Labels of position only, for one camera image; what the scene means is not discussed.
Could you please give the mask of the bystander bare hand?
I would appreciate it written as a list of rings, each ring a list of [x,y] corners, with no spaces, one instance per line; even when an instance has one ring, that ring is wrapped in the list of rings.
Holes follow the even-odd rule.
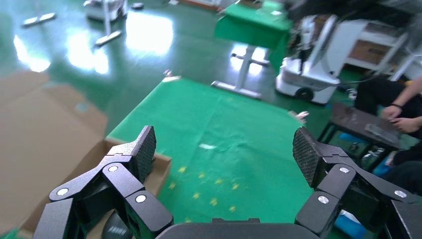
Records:
[[[382,118],[386,120],[393,120],[397,116],[399,116],[402,112],[401,106],[398,105],[390,105],[385,107],[382,111]]]
[[[412,133],[418,131],[422,126],[422,118],[396,118],[391,120],[393,125],[400,131],[405,133]]]

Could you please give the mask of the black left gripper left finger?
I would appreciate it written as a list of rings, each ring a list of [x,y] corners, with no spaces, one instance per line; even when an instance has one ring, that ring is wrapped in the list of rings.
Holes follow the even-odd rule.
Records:
[[[144,181],[156,149],[154,127],[114,146],[93,169],[49,195],[35,239],[84,239],[87,226],[114,210],[137,239],[153,239],[174,223],[173,215],[147,191]]]

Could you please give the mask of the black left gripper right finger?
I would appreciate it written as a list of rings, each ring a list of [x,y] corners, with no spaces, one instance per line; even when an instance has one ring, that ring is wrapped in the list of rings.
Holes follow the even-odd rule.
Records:
[[[296,130],[293,158],[314,190],[295,223],[318,239],[327,238],[341,211],[380,238],[419,239],[422,207],[418,196],[360,168],[341,148]]]

